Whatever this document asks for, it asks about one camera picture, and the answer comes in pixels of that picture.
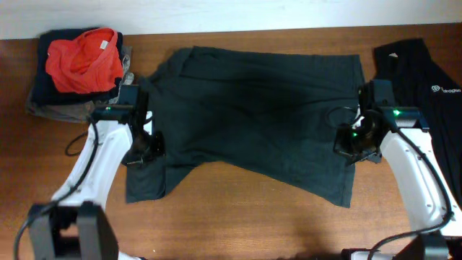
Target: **black fabric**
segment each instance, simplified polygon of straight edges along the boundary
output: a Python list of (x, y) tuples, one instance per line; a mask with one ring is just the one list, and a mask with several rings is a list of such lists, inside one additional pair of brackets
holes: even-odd
[(201, 163), (225, 161), (349, 207), (354, 166), (334, 154), (332, 126), (355, 117), (338, 108), (356, 108), (363, 83), (359, 56), (181, 49), (139, 80), (166, 157), (128, 169), (127, 201), (162, 198)]
[(398, 104), (416, 106), (423, 112), (438, 165), (461, 205), (461, 88), (433, 62), (422, 39), (378, 47), (374, 57), (376, 78), (392, 81)]
[[(53, 83), (53, 79), (45, 71), (45, 64), (48, 58), (48, 47), (52, 41), (73, 40), (79, 37), (82, 33), (94, 29), (96, 28), (52, 30), (40, 36), (38, 39), (37, 75), (35, 76), (31, 97), (34, 103), (37, 105), (71, 105), (77, 103), (86, 103), (88, 101), (107, 101), (118, 96), (118, 85), (122, 80), (121, 78), (117, 78), (115, 80), (115, 87), (107, 92), (95, 92), (82, 95), (76, 93), (59, 92)], [(116, 46), (121, 61), (123, 58), (121, 54), (122, 43), (123, 35), (119, 32)]]

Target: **garment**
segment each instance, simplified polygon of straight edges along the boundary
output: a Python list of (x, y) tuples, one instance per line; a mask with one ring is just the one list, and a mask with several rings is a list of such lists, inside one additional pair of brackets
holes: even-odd
[(363, 83), (359, 56), (181, 49), (139, 80), (166, 156), (128, 169), (127, 201), (162, 198), (196, 166), (224, 161), (349, 207), (354, 166), (333, 152), (332, 126), (355, 117), (336, 108), (356, 108)]
[(45, 70), (59, 92), (108, 91), (123, 76), (116, 43), (117, 32), (110, 28), (90, 30), (74, 40), (54, 40), (48, 47)]
[[(38, 65), (37, 75), (35, 76), (34, 86), (32, 88), (31, 100), (37, 105), (69, 105), (86, 103), (88, 101), (106, 101), (115, 98), (118, 95), (118, 87), (114, 87), (107, 92), (91, 93), (80, 95), (75, 93), (60, 93), (56, 90), (53, 79), (45, 71), (45, 64), (48, 58), (48, 47), (54, 40), (73, 40), (82, 33), (93, 30), (90, 29), (65, 29), (52, 30), (40, 36), (38, 40)], [(117, 49), (119, 50), (119, 59), (122, 60), (121, 47), (123, 43), (122, 33), (118, 33)], [(121, 79), (115, 80), (115, 85), (118, 86)]]
[[(122, 46), (123, 55), (123, 80), (119, 84), (119, 88), (122, 84), (130, 85), (133, 79), (126, 80), (126, 78), (132, 77), (133, 73), (129, 72), (130, 60), (131, 60), (131, 46)], [(110, 99), (108, 103), (114, 104), (118, 100), (118, 96)], [(26, 113), (33, 116), (41, 116), (57, 121), (65, 121), (72, 123), (82, 123), (87, 121), (87, 116), (95, 109), (95, 102), (88, 101), (86, 103), (77, 103), (71, 105), (37, 105), (32, 101), (32, 91), (29, 92), (25, 103)]]
[(374, 57), (376, 78), (392, 81), (398, 104), (418, 107), (423, 113), (438, 165), (462, 205), (461, 87), (433, 62), (422, 39), (378, 47)]

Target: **clothing tag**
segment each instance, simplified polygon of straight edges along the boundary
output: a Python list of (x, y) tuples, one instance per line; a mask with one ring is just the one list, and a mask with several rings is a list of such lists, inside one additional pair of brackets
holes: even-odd
[(100, 48), (104, 50), (104, 49), (106, 49), (106, 46), (108, 46), (108, 42), (107, 42), (106, 40), (104, 40), (104, 41), (101, 43)]

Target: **red cloth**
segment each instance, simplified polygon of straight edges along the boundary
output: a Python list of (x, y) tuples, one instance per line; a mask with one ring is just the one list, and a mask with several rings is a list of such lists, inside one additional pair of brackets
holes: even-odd
[(48, 48), (45, 70), (59, 92), (105, 92), (123, 76), (118, 57), (117, 32), (100, 28), (74, 40), (54, 40)]

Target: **wooden table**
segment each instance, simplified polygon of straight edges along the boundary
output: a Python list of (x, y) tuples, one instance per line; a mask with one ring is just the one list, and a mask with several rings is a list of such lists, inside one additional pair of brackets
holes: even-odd
[[(236, 51), (361, 56), (365, 78), (375, 73), (372, 48), (422, 37), (433, 59), (462, 83), (462, 25), (345, 27), (263, 32), (131, 35), (131, 71), (148, 75), (176, 49), (214, 46)], [(37, 40), (0, 41), (0, 259), (33, 202), (49, 200), (75, 163), (64, 147), (86, 129), (25, 114), (36, 70)], [(107, 215), (126, 253), (149, 259), (288, 259), (369, 248), (409, 229), (393, 174), (386, 162), (357, 164), (352, 206), (324, 199), (223, 162), (197, 167), (158, 201), (125, 203), (126, 169), (120, 167)], [(387, 245), (397, 252), (407, 240)], [(33, 254), (26, 234), (22, 259)]]

